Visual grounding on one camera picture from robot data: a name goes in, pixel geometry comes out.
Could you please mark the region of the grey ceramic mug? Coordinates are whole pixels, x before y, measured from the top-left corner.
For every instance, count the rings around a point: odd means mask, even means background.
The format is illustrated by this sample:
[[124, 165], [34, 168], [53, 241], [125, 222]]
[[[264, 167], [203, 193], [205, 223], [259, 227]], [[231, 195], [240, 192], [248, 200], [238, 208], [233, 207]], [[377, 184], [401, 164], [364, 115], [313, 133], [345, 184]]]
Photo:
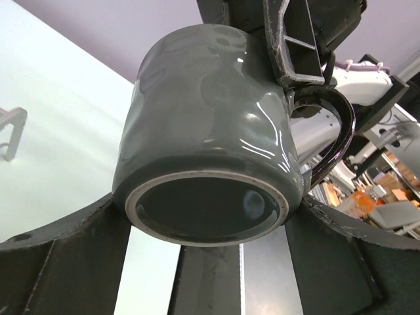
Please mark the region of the grey ceramic mug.
[[[291, 115], [330, 111], [341, 129], [302, 171]], [[264, 43], [230, 26], [174, 31], [146, 54], [123, 128], [112, 195], [139, 230], [171, 243], [218, 247], [285, 224], [337, 164], [355, 130], [349, 101], [325, 85], [280, 87]]]

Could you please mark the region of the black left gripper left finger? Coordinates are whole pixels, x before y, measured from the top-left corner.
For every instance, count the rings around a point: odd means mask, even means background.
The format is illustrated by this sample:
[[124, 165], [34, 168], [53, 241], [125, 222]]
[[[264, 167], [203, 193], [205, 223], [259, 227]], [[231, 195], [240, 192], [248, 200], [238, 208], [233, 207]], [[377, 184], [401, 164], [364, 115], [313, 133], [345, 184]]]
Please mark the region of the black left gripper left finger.
[[113, 314], [131, 225], [106, 195], [1, 243], [2, 314]]

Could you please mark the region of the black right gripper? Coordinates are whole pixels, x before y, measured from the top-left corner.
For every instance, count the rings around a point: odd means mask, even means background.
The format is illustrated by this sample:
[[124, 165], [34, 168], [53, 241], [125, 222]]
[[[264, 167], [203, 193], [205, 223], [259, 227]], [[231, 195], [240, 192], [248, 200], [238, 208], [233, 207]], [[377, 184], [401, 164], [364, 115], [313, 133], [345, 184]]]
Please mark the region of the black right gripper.
[[205, 24], [264, 31], [276, 81], [285, 89], [324, 84], [320, 62], [355, 30], [366, 1], [198, 1]]

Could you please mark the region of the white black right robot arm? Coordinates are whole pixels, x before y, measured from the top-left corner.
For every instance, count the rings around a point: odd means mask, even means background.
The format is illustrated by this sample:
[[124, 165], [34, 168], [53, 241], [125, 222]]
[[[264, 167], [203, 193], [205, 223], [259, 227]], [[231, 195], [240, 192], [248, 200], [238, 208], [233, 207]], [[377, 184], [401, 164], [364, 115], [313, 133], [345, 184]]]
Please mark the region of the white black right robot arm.
[[338, 62], [335, 49], [356, 29], [366, 1], [198, 1], [205, 24], [223, 24], [265, 39], [276, 81], [284, 88], [335, 87], [356, 107], [366, 132], [408, 89], [370, 55]]

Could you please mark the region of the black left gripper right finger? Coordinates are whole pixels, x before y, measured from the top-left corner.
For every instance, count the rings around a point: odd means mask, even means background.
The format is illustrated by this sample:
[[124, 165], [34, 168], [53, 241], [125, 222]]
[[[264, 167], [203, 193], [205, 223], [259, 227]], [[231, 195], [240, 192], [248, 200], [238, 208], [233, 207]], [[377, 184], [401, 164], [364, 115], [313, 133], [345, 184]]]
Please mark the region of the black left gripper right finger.
[[419, 313], [419, 241], [311, 196], [285, 229], [304, 314]]

